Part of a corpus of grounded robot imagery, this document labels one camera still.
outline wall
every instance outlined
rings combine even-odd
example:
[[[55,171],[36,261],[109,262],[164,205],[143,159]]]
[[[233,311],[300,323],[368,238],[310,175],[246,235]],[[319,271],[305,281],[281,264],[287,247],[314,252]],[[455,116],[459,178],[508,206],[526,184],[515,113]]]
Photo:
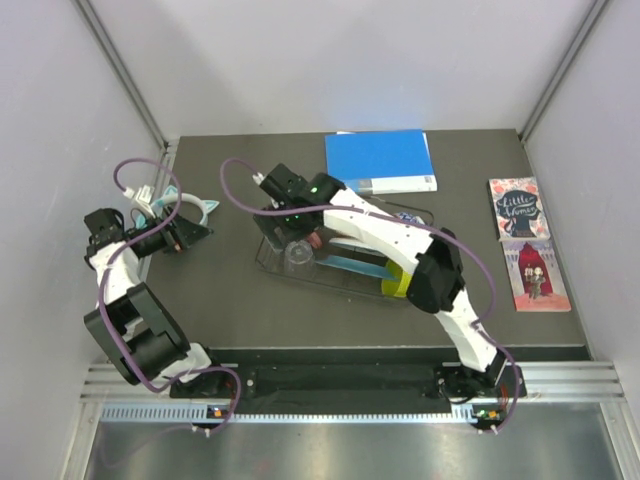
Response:
[[[82,218],[126,205],[117,161],[159,151],[71,2],[4,2],[0,50],[0,478],[50,479],[98,353]]]
[[[588,0],[93,0],[165,135],[521,128]]]
[[[587,334],[640,424],[640,3],[615,0],[529,142]]]

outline wire rack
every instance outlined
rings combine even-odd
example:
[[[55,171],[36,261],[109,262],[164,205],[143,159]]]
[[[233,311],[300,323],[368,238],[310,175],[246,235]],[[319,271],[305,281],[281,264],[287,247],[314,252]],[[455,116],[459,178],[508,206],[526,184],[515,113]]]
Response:
[[[363,253],[355,248],[346,249],[330,245],[324,246],[319,251],[316,251],[317,257],[322,257],[324,255],[340,255],[345,258],[364,260],[371,263],[379,262],[379,265],[384,265],[386,262],[384,257],[377,257],[378,260],[376,260],[373,255],[367,256],[365,260],[365,258],[363,258]],[[312,274],[304,277],[297,275],[292,276],[284,271],[284,252],[274,251],[264,237],[258,247],[255,261],[260,270],[281,278],[288,278],[295,280],[296,282],[304,282],[309,285],[328,288],[350,296],[357,295],[369,299],[374,298],[378,301],[397,305],[407,304],[406,299],[404,298],[383,295],[381,290],[381,280],[379,278],[374,278],[360,273],[316,264]]]

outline book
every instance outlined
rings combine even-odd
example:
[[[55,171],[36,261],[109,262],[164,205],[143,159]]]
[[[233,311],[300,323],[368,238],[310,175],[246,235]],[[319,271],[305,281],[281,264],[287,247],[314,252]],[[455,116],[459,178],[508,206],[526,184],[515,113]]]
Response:
[[[501,242],[551,238],[535,177],[494,178],[489,192]]]
[[[502,248],[516,311],[571,310],[556,253],[550,241],[505,242]]]
[[[337,133],[325,137],[327,172],[357,193],[438,189],[422,130]]]

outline gray tabletop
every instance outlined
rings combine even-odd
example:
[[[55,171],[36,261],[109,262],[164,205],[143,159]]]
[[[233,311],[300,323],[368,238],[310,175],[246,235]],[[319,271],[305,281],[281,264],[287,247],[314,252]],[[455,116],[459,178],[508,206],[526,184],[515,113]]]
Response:
[[[513,305],[487,180],[531,175],[515,131],[433,131],[428,141],[438,191],[387,198],[431,210],[437,226],[455,232],[486,262],[498,288],[495,314],[485,322],[489,333],[507,345],[584,345],[575,312],[518,313]],[[209,217],[215,234],[184,255],[155,255],[147,282],[190,341],[221,348],[451,345],[435,317],[410,305],[351,298],[260,272],[254,257],[261,233],[220,186],[220,164],[228,157],[244,158],[265,174],[282,162],[309,179],[326,168],[324,134],[180,140],[174,172],[183,189],[221,201]],[[234,167],[229,183],[245,203],[267,204],[246,170]],[[198,218],[189,208],[181,213]],[[482,311],[489,288],[473,262],[463,262],[471,300]]]

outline purple cable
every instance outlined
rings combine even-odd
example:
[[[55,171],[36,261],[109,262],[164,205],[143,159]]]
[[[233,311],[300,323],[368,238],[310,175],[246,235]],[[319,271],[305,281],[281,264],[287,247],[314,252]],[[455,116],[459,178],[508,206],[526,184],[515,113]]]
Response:
[[[232,164],[232,163],[239,163],[240,165],[242,165],[245,168],[247,168],[248,170],[250,170],[254,175],[257,175],[259,172],[249,162],[246,162],[245,160],[242,160],[242,159],[239,159],[239,158],[228,158],[220,166],[220,183],[222,185],[222,190],[224,191],[224,193],[227,196],[227,198],[231,201],[231,203],[233,203],[239,209],[244,210],[245,212],[253,213],[254,215],[267,216],[267,217],[279,217],[279,216],[283,216],[283,215],[296,215],[296,214],[300,214],[300,213],[320,212],[320,211],[323,211],[323,210],[346,210],[346,211],[349,211],[349,212],[364,213],[364,210],[362,210],[360,208],[345,207],[345,206],[339,206],[339,205],[317,205],[317,206],[313,206],[313,207],[292,208],[292,209],[289,209],[289,210],[259,210],[257,208],[250,207],[248,205],[243,204],[240,200],[235,198],[234,195],[231,193],[231,190],[229,189],[229,185],[227,184],[227,180],[226,180],[226,171],[227,171],[228,166],[230,164]],[[514,379],[515,379],[515,384],[516,384],[515,385],[515,391],[514,391],[514,394],[513,394],[513,401],[511,403],[511,408],[507,412],[507,415],[506,415],[505,419],[503,420],[503,422],[498,427],[496,427],[496,433],[499,433],[507,425],[507,423],[511,420],[513,412],[515,411],[516,404],[518,403],[518,397],[520,396],[520,380],[521,379],[520,379],[520,372],[519,372],[518,367],[516,365],[516,361],[513,358],[513,356],[511,355],[511,353],[509,353],[509,351],[507,350],[506,347],[504,347],[503,345],[501,345],[500,343],[495,341],[493,338],[491,338],[484,331],[484,329],[482,328],[482,321],[485,320],[486,318],[488,318],[493,313],[493,311],[495,309],[495,306],[496,306],[496,297],[497,297],[496,283],[495,283],[495,280],[493,278],[493,275],[491,275],[491,272],[489,271],[489,268],[484,264],[484,262],[480,259],[480,257],[478,257],[478,255],[476,255],[467,245],[462,243],[457,238],[454,238],[451,235],[447,235],[446,233],[442,232],[441,230],[438,230],[435,227],[432,227],[430,225],[422,225],[422,224],[411,223],[409,221],[402,220],[401,218],[393,217],[393,216],[390,216],[390,215],[382,215],[382,214],[375,213],[375,212],[369,212],[368,215],[371,216],[371,217],[379,218],[381,220],[386,220],[386,221],[393,222],[393,223],[399,223],[399,224],[402,224],[402,225],[409,225],[409,226],[414,227],[414,228],[420,228],[422,230],[427,230],[428,232],[430,232],[430,233],[432,233],[434,235],[437,235],[437,236],[443,238],[444,240],[446,240],[447,242],[449,242],[449,243],[455,245],[456,247],[458,247],[460,250],[462,250],[464,253],[466,253],[469,257],[471,257],[471,259],[478,265],[478,267],[480,267],[480,270],[482,270],[482,273],[486,277],[487,282],[489,283],[489,287],[491,289],[491,302],[489,304],[489,308],[487,308],[487,310],[482,315],[480,315],[476,320],[471,322],[471,326],[490,345],[492,345],[493,347],[495,347],[498,350],[500,350],[504,354],[505,358],[511,363],[511,367],[513,368],[513,375],[514,375]]]
[[[138,366],[138,364],[136,363],[134,358],[129,353],[129,348],[127,347],[127,344],[122,339],[122,337],[120,336],[120,334],[118,333],[116,328],[113,326],[113,323],[111,322],[111,319],[109,318],[109,314],[107,313],[107,306],[106,306],[105,301],[104,301],[105,291],[106,291],[107,283],[108,283],[108,280],[109,280],[109,273],[111,271],[110,267],[111,267],[111,265],[113,265],[113,262],[115,261],[115,259],[119,255],[121,255],[122,252],[125,249],[130,248],[131,246],[135,245],[139,241],[141,241],[141,240],[143,240],[143,239],[145,239],[147,237],[150,237],[151,235],[154,235],[155,233],[159,232],[164,227],[169,225],[169,223],[178,214],[178,209],[180,208],[180,205],[182,203],[182,187],[180,186],[180,182],[178,181],[178,178],[175,176],[175,174],[169,168],[165,167],[161,163],[156,162],[155,160],[149,160],[149,159],[146,159],[146,158],[131,158],[131,159],[124,160],[124,161],[120,162],[116,166],[116,168],[113,171],[113,181],[115,182],[115,184],[118,186],[118,188],[120,190],[122,190],[124,192],[126,189],[120,183],[120,181],[118,179],[118,174],[119,174],[120,170],[122,169],[122,167],[124,167],[124,166],[126,166],[126,165],[128,165],[130,163],[147,163],[147,164],[153,165],[153,166],[157,167],[158,169],[162,170],[163,172],[165,172],[167,175],[169,175],[171,177],[171,180],[173,180],[173,183],[175,184],[176,189],[178,190],[178,198],[177,198],[176,205],[175,205],[173,211],[169,214],[169,216],[167,216],[167,218],[165,218],[162,222],[160,222],[159,225],[157,225],[156,227],[152,228],[151,230],[149,230],[147,232],[144,232],[143,234],[141,234],[141,235],[139,235],[139,236],[137,236],[135,238],[132,238],[131,240],[125,242],[124,245],[122,245],[120,248],[118,248],[115,252],[113,252],[113,255],[111,255],[111,257],[109,257],[109,260],[107,262],[107,268],[106,268],[106,270],[104,272],[104,275],[102,276],[102,280],[100,281],[100,286],[99,286],[99,290],[98,290],[98,309],[100,310],[100,315],[102,316],[102,320],[104,321],[104,325],[107,328],[107,331],[109,332],[109,335],[111,335],[111,338],[113,338],[113,341],[116,344],[116,346],[118,347],[118,350],[120,351],[122,356],[124,357],[127,366],[131,369],[131,371],[134,373],[136,378],[138,380],[140,380],[140,383],[142,383],[150,391],[152,391],[154,393],[161,393],[164,390],[166,390],[167,388],[169,388],[173,383],[177,382],[180,379],[180,377],[182,377],[183,375],[186,375],[186,374],[224,372],[224,373],[227,373],[228,375],[231,375],[233,377],[233,379],[234,379],[234,381],[236,383],[235,396],[234,396],[233,400],[231,401],[231,404],[229,406],[229,413],[227,414],[227,416],[224,418],[222,423],[219,423],[218,426],[215,429],[212,430],[212,432],[217,433],[218,431],[222,430],[227,425],[227,423],[229,422],[229,420],[231,419],[231,417],[233,416],[233,414],[234,414],[234,412],[236,410],[236,407],[238,405],[238,401],[240,400],[240,395],[242,393],[242,381],[240,380],[240,377],[238,376],[238,374],[234,370],[232,370],[230,368],[226,368],[226,367],[196,368],[196,369],[185,370],[184,372],[180,372],[177,375],[171,377],[169,379],[169,381],[167,383],[165,383],[164,385],[162,385],[160,387],[156,387],[155,385],[153,385],[147,379],[147,377],[142,372],[142,370],[140,369],[140,367]]]

